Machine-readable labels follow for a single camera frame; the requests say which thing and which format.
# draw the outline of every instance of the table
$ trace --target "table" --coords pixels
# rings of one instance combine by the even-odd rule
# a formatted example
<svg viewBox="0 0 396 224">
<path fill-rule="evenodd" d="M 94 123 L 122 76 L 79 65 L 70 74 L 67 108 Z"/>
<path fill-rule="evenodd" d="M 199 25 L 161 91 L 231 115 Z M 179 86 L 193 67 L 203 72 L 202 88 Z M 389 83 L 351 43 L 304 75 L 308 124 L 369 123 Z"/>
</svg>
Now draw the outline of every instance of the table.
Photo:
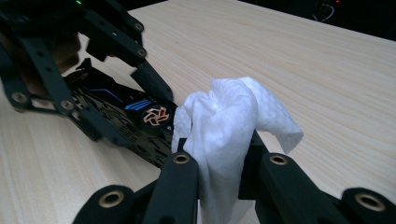
<svg viewBox="0 0 396 224">
<path fill-rule="evenodd" d="M 253 77 L 303 129 L 290 156 L 320 189 L 340 197 L 360 186 L 396 203 L 396 42 L 234 0 L 170 0 L 132 15 L 178 105 L 208 91 L 211 78 Z M 138 89 L 118 59 L 94 66 Z M 138 190 L 158 176 L 68 119 L 17 113 L 4 94 L 0 105 L 0 223 L 71 223 L 98 189 Z M 271 134 L 261 137 L 281 151 Z M 242 223 L 258 223 L 253 209 Z"/>
</svg>

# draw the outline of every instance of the light wood tabletop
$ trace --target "light wood tabletop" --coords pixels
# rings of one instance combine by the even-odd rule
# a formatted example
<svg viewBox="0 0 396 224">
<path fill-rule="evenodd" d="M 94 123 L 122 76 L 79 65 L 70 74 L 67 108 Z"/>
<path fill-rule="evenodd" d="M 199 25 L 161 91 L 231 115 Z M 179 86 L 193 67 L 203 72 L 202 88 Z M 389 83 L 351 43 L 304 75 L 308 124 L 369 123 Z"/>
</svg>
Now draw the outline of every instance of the light wood tabletop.
<svg viewBox="0 0 396 224">
<path fill-rule="evenodd" d="M 178 105 L 208 91 L 212 78 L 253 77 L 304 131 L 290 156 L 320 189 L 339 198 L 363 187 L 396 203 L 396 42 L 234 0 L 170 0 L 131 13 L 145 24 L 148 60 Z M 117 58 L 94 66 L 139 89 L 133 68 Z M 71 223 L 98 189 L 138 190 L 158 177 L 131 151 L 91 141 L 69 119 L 17 113 L 3 92 L 0 105 L 2 224 Z M 281 151 L 271 134 L 261 137 Z M 258 223 L 253 209 L 242 223 Z"/>
</svg>

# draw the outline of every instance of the white paper towel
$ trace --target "white paper towel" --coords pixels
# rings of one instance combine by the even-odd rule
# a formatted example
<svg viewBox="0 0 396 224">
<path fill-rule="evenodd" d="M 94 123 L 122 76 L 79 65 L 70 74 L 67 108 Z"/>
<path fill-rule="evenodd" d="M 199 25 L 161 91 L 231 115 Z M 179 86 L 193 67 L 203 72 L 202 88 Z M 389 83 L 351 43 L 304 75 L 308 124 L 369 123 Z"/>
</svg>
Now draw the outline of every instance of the white paper towel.
<svg viewBox="0 0 396 224">
<path fill-rule="evenodd" d="M 282 103 L 250 77 L 214 79 L 210 92 L 192 93 L 177 109 L 172 149 L 187 138 L 184 150 L 198 162 L 203 223 L 238 223 L 248 210 L 237 195 L 255 129 L 275 135 L 285 153 L 303 138 Z"/>
</svg>

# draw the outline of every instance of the crumpled white cloth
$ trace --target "crumpled white cloth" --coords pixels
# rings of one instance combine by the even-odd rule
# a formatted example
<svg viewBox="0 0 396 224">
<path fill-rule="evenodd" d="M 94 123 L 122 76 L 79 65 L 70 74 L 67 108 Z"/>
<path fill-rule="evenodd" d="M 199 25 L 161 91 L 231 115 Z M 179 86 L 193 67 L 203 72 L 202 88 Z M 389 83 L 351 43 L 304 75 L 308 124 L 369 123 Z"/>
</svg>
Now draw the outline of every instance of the crumpled white cloth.
<svg viewBox="0 0 396 224">
<path fill-rule="evenodd" d="M 285 153 L 303 133 L 282 103 L 254 79 L 213 79 L 210 84 L 210 92 L 192 93 L 177 109 L 172 149 L 177 151 L 179 138 L 187 138 L 183 148 L 198 162 L 203 223 L 238 223 L 249 208 L 237 195 L 253 131 L 275 135 Z"/>
</svg>

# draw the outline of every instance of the wooden table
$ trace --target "wooden table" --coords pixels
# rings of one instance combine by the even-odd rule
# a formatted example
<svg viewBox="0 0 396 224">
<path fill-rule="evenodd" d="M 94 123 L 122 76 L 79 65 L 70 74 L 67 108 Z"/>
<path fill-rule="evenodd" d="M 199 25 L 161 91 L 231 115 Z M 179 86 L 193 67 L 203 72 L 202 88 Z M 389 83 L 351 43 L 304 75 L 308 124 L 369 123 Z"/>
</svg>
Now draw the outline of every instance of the wooden table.
<svg viewBox="0 0 396 224">
<path fill-rule="evenodd" d="M 170 0 L 132 14 L 145 24 L 148 60 L 178 105 L 208 91 L 211 78 L 253 77 L 303 129 L 290 155 L 322 190 L 340 197 L 360 186 L 396 203 L 395 42 L 234 0 Z M 118 59 L 94 65 L 137 88 L 133 69 Z M 158 176 L 134 153 L 91 141 L 68 119 L 17 113 L 4 94 L 0 105 L 2 224 L 71 223 L 98 189 L 137 190 Z M 261 136 L 280 151 L 271 134 Z M 243 223 L 258 223 L 253 210 Z"/>
</svg>

